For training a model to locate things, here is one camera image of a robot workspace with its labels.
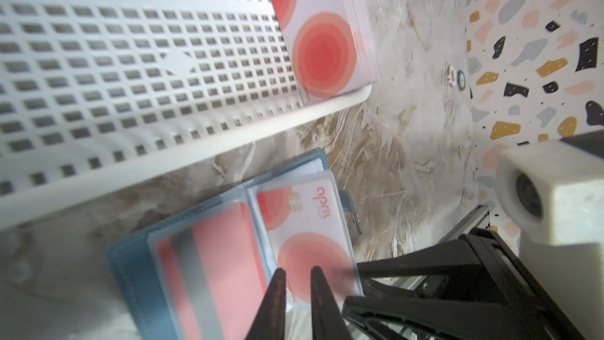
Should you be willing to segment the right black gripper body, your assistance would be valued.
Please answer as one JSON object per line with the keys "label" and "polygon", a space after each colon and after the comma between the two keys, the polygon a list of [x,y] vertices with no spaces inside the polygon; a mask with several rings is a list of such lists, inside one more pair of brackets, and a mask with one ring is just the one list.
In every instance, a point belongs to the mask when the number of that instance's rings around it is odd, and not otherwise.
{"label": "right black gripper body", "polygon": [[358,265],[365,295],[342,315],[374,339],[581,339],[494,231],[474,228],[414,253]]}

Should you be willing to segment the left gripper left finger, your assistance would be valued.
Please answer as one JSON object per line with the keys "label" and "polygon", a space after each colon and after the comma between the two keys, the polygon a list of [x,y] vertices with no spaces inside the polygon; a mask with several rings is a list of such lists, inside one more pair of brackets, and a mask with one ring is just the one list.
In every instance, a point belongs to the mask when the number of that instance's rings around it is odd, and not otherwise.
{"label": "left gripper left finger", "polygon": [[286,333],[286,272],[276,269],[246,340],[283,340]]}

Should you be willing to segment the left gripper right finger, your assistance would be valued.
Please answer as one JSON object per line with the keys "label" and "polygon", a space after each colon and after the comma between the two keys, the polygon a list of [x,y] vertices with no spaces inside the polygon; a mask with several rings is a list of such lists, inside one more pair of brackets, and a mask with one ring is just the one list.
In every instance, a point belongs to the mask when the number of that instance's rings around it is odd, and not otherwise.
{"label": "left gripper right finger", "polygon": [[311,323],[313,340],[352,340],[321,267],[311,270]]}

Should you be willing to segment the red-circle credit card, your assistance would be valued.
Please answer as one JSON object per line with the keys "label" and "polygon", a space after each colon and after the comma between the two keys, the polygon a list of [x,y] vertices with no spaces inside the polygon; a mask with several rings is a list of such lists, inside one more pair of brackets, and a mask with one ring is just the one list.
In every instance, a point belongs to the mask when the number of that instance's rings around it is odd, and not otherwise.
{"label": "red-circle credit card", "polygon": [[344,209],[330,171],[260,186],[260,214],[276,266],[286,272],[288,304],[311,305],[311,270],[325,275],[339,307],[363,294]]}
{"label": "red-circle credit card", "polygon": [[219,204],[149,236],[179,339],[244,339],[267,289],[249,206]]}

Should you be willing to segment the white plastic basket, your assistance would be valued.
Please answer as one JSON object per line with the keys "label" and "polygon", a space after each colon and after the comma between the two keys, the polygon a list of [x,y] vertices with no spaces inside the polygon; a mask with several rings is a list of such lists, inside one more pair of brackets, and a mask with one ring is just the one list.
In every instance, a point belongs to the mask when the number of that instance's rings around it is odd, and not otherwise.
{"label": "white plastic basket", "polygon": [[370,93],[303,104],[270,0],[1,0],[1,226]]}

